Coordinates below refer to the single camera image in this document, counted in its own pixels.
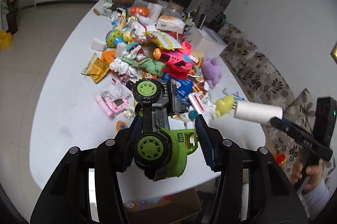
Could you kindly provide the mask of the person right hand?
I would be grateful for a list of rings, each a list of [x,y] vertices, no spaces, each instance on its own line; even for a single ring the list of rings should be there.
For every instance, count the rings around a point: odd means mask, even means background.
[[[323,162],[320,162],[317,165],[311,165],[306,168],[306,171],[303,171],[303,164],[300,160],[302,155],[302,150],[299,150],[299,155],[296,159],[295,164],[292,167],[292,173],[290,175],[290,182],[294,185],[299,179],[302,178],[303,174],[306,173],[310,179],[307,182],[306,186],[303,189],[304,193],[309,193],[315,188],[318,187],[322,180],[323,176]]]

